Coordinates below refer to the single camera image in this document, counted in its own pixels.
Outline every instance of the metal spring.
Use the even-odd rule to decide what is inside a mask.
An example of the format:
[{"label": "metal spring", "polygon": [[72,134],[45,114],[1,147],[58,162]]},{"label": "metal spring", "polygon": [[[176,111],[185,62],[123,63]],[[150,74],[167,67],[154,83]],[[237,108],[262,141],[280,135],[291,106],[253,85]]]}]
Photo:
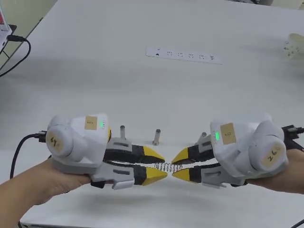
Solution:
[{"label": "metal spring", "polygon": [[172,163],[155,163],[154,168],[163,171],[163,172],[177,172],[179,170],[182,170],[182,165],[176,165]]}]

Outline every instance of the hand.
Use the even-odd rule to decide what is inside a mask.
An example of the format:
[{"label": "hand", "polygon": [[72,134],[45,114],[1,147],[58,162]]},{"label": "hand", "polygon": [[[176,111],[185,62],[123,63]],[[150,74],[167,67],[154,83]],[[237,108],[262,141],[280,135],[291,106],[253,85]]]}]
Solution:
[{"label": "hand", "polygon": [[304,152],[292,149],[287,151],[289,164],[281,173],[273,177],[250,179],[248,183],[274,191],[304,194]]},{"label": "hand", "polygon": [[72,191],[84,184],[90,183],[85,175],[64,174],[53,168],[51,159],[30,168],[20,174],[24,180],[29,180],[37,192],[35,205],[49,201],[53,196]]}]

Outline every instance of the power strip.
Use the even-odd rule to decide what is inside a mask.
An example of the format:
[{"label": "power strip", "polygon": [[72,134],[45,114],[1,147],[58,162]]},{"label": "power strip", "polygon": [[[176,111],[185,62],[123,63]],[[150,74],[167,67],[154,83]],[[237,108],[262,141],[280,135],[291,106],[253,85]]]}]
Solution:
[{"label": "power strip", "polygon": [[167,48],[148,47],[146,50],[146,56],[187,60],[187,61],[203,62],[203,63],[222,64],[221,60],[218,57],[199,51],[181,51],[181,50],[177,51]]}]

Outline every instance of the white table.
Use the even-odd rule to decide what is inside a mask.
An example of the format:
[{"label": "white table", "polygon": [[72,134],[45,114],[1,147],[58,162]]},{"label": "white table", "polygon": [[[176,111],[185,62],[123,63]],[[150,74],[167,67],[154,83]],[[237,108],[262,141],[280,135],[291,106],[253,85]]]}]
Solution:
[{"label": "white table", "polygon": [[[56,114],[106,112],[113,134],[153,147],[167,161],[223,114],[268,111],[303,126],[304,68],[282,59],[301,11],[198,0],[59,1],[29,37],[30,58],[0,79],[0,181],[19,140]],[[210,52],[222,65],[145,56],[147,46]],[[15,58],[23,56],[22,47]],[[27,142],[16,172],[48,157]],[[168,177],[113,191],[90,186],[31,209],[22,222],[85,228],[287,228],[304,198],[254,186],[215,190]]]}]

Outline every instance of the metal pin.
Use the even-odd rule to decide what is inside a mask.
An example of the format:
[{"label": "metal pin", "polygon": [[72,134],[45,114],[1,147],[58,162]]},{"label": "metal pin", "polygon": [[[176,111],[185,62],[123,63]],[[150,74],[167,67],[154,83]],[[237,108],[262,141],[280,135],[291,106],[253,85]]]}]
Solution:
[{"label": "metal pin", "polygon": [[156,129],[154,140],[152,141],[152,144],[154,146],[157,146],[160,143],[160,135],[161,135],[161,130]]},{"label": "metal pin", "polygon": [[120,126],[120,138],[126,139],[126,137],[125,137],[125,126],[124,125]]},{"label": "metal pin", "polygon": [[199,137],[199,140],[195,143],[195,145],[197,145],[199,143],[199,141],[201,141],[203,138],[205,138],[207,136],[207,133],[206,132],[203,132],[200,137]]}]

